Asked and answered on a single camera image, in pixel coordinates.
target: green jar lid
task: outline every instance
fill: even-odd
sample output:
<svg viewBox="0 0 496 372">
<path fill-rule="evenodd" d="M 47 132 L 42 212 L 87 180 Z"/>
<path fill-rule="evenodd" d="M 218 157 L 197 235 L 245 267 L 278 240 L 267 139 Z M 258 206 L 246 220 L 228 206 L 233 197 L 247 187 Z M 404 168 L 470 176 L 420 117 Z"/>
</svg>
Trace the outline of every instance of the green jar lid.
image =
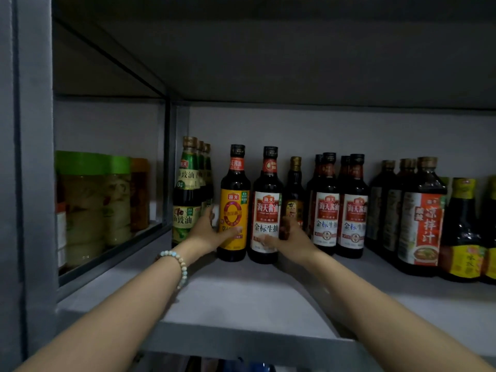
<svg viewBox="0 0 496 372">
<path fill-rule="evenodd" d="M 130 174 L 131 158 L 118 155 L 107 155 L 108 174 Z"/>
<path fill-rule="evenodd" d="M 60 175 L 104 175 L 105 155 L 57 150 L 56 170 Z"/>
</svg>

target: jar lid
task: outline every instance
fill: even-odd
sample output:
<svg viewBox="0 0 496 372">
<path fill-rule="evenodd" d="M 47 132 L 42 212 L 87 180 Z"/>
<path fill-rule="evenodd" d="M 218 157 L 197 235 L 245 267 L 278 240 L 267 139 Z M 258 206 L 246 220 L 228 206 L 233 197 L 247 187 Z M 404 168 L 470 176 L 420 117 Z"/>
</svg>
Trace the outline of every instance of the jar lid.
<svg viewBox="0 0 496 372">
<path fill-rule="evenodd" d="M 55 166 L 60 175 L 104 175 L 105 155 L 57 150 Z"/>
</svg>

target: right hand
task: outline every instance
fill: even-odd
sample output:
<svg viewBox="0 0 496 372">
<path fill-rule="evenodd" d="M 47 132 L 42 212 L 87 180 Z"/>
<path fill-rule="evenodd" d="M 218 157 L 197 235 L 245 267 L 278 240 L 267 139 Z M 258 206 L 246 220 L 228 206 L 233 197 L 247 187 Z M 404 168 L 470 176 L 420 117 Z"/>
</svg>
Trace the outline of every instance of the right hand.
<svg viewBox="0 0 496 372">
<path fill-rule="evenodd" d="M 303 232 L 294 217 L 283 217 L 284 231 L 289 234 L 288 240 L 280 240 L 276 237 L 265 235 L 263 244 L 276 248 L 291 261 L 306 267 L 316 252 L 317 247 L 313 245 L 307 234 Z"/>
</svg>

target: gold bottle cap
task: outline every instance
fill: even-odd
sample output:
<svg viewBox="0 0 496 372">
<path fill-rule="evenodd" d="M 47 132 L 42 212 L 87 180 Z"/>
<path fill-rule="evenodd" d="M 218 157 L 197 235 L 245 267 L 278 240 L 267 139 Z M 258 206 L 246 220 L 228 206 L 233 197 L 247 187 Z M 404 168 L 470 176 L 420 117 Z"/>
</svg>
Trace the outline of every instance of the gold bottle cap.
<svg viewBox="0 0 496 372">
<path fill-rule="evenodd" d="M 196 144 L 198 143 L 198 138 L 184 136 L 183 137 L 183 147 L 194 147 L 196 149 Z"/>
</svg>

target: orange label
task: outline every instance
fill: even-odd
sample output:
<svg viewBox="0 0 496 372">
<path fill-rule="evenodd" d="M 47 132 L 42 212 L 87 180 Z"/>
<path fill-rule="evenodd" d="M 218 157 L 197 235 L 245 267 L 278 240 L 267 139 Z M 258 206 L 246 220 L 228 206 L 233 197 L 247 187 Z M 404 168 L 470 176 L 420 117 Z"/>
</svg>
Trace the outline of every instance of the orange label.
<svg viewBox="0 0 496 372">
<path fill-rule="evenodd" d="M 246 247 L 246 229 L 248 226 L 249 190 L 221 189 L 219 206 L 219 232 L 232 227 L 243 230 L 230 241 L 221 244 L 226 250 L 242 250 Z"/>
</svg>

